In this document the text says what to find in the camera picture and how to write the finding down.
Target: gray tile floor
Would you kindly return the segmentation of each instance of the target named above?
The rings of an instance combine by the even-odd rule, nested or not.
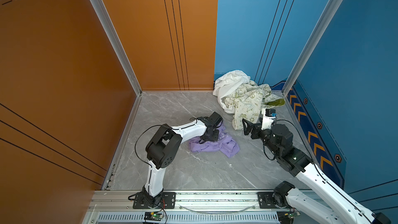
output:
[[[292,122],[288,106],[277,107],[279,119]],[[276,161],[263,154],[260,140],[244,136],[243,131],[232,128],[232,114],[225,113],[212,93],[175,92],[143,93],[127,143],[117,167],[114,190],[140,190],[147,179],[148,165],[139,161],[134,153],[137,137],[155,124],[170,126],[190,122],[191,117],[210,116],[218,112],[224,119],[226,131],[240,146],[240,152],[227,158],[222,152],[192,153],[188,142],[181,144],[173,163],[167,167],[164,177],[165,190],[177,189],[273,189],[282,181],[288,181],[300,189],[308,187],[284,171]],[[305,151],[300,136],[289,123],[294,135],[293,145]],[[157,131],[154,127],[137,143],[137,152],[146,159],[145,146]]]

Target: orange chevron pattern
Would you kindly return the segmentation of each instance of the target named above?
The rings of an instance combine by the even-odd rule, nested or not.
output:
[[[301,107],[301,104],[294,103],[293,105],[294,105],[293,111],[296,113],[296,107]]]
[[[323,162],[326,162],[328,164],[330,164],[330,166],[333,166],[333,164],[331,163],[331,161],[327,160],[326,158],[321,156],[321,170],[323,170]]]
[[[310,141],[311,136],[318,138],[318,136],[314,132],[308,132],[308,143],[311,143],[311,141]]]
[[[304,116],[307,116],[306,114],[305,114],[305,112],[300,112],[300,111],[298,111],[298,121],[300,122],[300,116],[301,115],[304,115]]]
[[[323,148],[322,146],[320,146],[320,145],[317,144],[317,143],[314,143],[314,155],[315,155],[315,156],[316,156],[316,148],[325,151],[325,148]]]
[[[290,104],[292,104],[292,98],[297,98],[297,96],[296,95],[291,95],[290,96]]]

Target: metal vent grille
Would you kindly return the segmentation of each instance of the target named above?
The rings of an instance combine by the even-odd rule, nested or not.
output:
[[[143,212],[100,212],[97,222],[142,223]],[[167,212],[167,224],[191,223],[280,223],[277,213],[272,211],[246,212],[236,215],[195,214],[186,211]]]
[[[120,220],[120,221],[142,221],[144,215],[140,212],[139,214],[131,213],[131,212],[104,212],[101,213],[97,219],[99,222],[109,221],[109,220]]]
[[[241,223],[241,222],[265,222],[265,221],[278,221],[276,213],[271,214],[257,214],[257,213],[245,213],[237,215],[226,215],[226,214],[168,214],[168,221],[173,223],[216,223],[216,222],[228,222],[228,223]]]

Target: green printed fabric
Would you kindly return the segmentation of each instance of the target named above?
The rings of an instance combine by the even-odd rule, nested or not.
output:
[[[268,84],[258,86],[256,82],[249,81],[242,84],[233,93],[224,98],[227,107],[235,108],[232,126],[235,130],[242,130],[242,119],[256,123],[262,108],[275,108],[283,106],[285,100],[272,94]]]

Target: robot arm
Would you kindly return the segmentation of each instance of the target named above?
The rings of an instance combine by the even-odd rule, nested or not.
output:
[[[214,112],[210,117],[199,117],[181,126],[169,127],[164,124],[159,127],[145,148],[150,166],[147,183],[142,192],[148,205],[156,207],[159,204],[166,167],[174,160],[181,143],[198,136],[203,141],[217,141],[217,128],[221,121],[222,117]]]
[[[199,117],[194,122],[169,127],[162,125],[147,144],[149,160],[148,179],[142,188],[144,199],[151,207],[159,205],[163,191],[165,168],[174,160],[182,142],[200,136],[203,141],[217,141],[222,118],[214,112],[210,117]],[[382,213],[356,202],[332,180],[330,180],[310,157],[292,145],[293,134],[283,124],[271,125],[262,130],[262,124],[242,120],[244,134],[260,139],[275,156],[280,166],[308,185],[331,208],[306,197],[289,182],[282,182],[274,189],[274,200],[278,207],[294,207],[303,211],[321,224],[391,224]]]
[[[310,157],[294,147],[293,134],[284,124],[274,124],[270,129],[262,130],[259,124],[245,119],[242,122],[245,135],[251,133],[252,139],[261,139],[284,170],[309,186],[331,208],[306,197],[286,181],[274,189],[274,199],[278,207],[294,207],[321,224],[391,224],[384,214],[374,214],[356,202],[330,180]]]

